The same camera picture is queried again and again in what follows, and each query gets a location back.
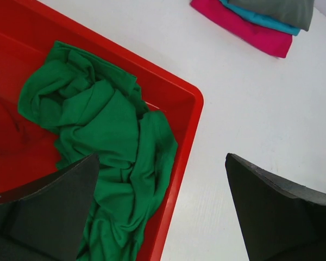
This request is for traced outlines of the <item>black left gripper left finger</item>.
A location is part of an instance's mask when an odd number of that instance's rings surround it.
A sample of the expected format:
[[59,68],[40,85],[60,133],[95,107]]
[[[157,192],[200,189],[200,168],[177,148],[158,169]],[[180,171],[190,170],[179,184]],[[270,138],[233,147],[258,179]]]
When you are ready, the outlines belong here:
[[76,260],[99,174],[91,154],[0,193],[0,260]]

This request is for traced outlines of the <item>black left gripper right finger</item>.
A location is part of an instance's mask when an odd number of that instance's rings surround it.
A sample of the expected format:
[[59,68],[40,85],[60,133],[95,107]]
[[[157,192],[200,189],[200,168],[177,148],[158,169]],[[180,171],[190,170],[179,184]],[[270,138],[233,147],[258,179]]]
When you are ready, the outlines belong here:
[[326,194],[229,153],[225,168],[249,260],[326,260]]

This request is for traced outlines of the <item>green t-shirt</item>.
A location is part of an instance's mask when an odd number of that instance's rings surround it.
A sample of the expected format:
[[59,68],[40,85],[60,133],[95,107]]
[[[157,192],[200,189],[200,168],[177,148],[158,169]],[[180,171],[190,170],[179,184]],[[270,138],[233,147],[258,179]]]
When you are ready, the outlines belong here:
[[136,77],[56,41],[25,82],[18,112],[58,136],[58,168],[91,153],[99,157],[78,260],[135,260],[178,148],[165,115],[142,99]]

